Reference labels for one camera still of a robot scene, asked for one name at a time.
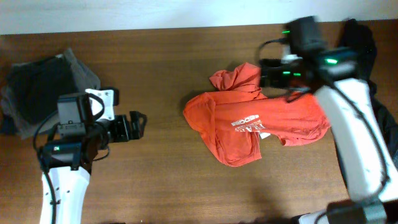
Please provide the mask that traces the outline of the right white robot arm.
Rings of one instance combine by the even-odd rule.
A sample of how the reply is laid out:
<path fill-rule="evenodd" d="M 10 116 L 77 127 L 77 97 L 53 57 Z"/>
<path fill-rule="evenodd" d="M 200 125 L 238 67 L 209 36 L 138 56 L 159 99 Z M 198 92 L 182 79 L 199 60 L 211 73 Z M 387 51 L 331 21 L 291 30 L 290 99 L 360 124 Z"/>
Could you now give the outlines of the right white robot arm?
<path fill-rule="evenodd" d="M 261 86 L 284 88 L 285 100 L 311 93 L 330 124 L 348 199 L 292 223 L 396 223 L 397 169 L 376 121 L 357 51 L 329 49 L 313 16 L 285 24 L 281 59 L 259 59 Z"/>

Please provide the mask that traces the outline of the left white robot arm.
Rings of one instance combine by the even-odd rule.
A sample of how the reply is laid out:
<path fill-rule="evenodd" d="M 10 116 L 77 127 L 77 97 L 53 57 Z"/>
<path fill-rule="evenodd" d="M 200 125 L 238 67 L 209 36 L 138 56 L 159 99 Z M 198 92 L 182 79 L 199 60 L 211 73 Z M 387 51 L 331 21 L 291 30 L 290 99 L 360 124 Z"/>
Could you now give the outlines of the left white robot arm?
<path fill-rule="evenodd" d="M 59 122 L 47 142 L 36 147 L 42 170 L 41 223 L 80 223 L 92 165 L 109 144 L 140 139 L 147 116 L 138 111 L 116 115 L 116 90 L 92 90 L 62 95 L 57 101 Z"/>

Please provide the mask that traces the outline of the orange printed t-shirt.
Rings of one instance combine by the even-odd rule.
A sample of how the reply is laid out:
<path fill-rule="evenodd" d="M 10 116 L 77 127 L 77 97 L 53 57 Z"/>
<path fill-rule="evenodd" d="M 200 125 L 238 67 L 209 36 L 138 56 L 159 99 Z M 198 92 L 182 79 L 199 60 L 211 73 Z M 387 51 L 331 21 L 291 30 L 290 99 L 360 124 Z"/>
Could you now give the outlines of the orange printed t-shirt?
<path fill-rule="evenodd" d="M 262 133 L 275 135 L 283 146 L 302 146 L 321 139 L 330 123 L 313 95 L 291 103 L 261 92 L 261 70 L 244 63 L 220 70 L 210 82 L 216 91 L 187 102 L 183 115 L 222 164 L 239 167 L 261 158 Z"/>

